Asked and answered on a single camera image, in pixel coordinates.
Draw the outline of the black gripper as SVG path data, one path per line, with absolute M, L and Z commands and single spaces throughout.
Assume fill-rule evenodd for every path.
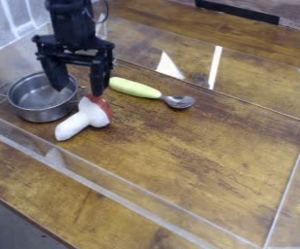
M 91 94 L 100 96 L 109 83 L 115 45 L 96 36 L 96 18 L 91 0 L 44 0 L 53 33 L 35 35 L 36 59 L 52 88 L 60 91 L 68 84 L 65 64 L 89 65 Z

